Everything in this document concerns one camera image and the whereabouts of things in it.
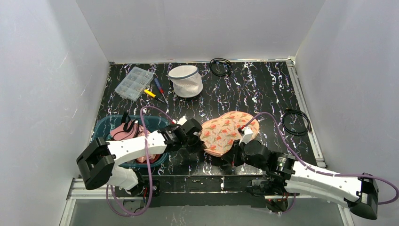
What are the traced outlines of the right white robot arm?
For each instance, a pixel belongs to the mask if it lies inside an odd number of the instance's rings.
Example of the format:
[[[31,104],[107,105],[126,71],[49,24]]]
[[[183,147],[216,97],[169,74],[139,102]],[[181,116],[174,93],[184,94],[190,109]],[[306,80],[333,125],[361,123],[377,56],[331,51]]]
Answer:
[[[281,191],[335,202],[358,217],[377,219],[379,189],[371,174],[344,177],[308,163],[302,165],[294,156],[270,151],[256,140],[247,144],[236,141],[222,159],[264,171],[272,180],[271,185]]]

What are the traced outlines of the strawberry print mesh laundry bag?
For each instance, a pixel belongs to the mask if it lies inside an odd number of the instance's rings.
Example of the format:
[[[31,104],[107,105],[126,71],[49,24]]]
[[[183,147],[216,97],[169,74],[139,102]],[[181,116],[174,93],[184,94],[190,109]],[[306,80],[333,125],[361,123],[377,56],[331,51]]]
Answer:
[[[221,157],[231,149],[235,140],[241,139],[238,129],[252,118],[248,113],[231,111],[204,122],[200,135],[206,146],[204,151],[209,155]]]

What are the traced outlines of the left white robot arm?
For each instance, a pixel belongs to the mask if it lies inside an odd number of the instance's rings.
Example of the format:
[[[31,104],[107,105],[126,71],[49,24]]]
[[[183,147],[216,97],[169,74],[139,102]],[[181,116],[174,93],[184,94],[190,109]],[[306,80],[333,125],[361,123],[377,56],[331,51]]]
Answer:
[[[205,149],[200,139],[201,124],[189,119],[184,124],[171,124],[148,135],[105,141],[102,137],[91,142],[78,156],[76,163],[87,190],[104,185],[115,186],[131,194],[143,188],[151,189],[150,180],[121,165],[139,157],[179,151],[198,152]]]

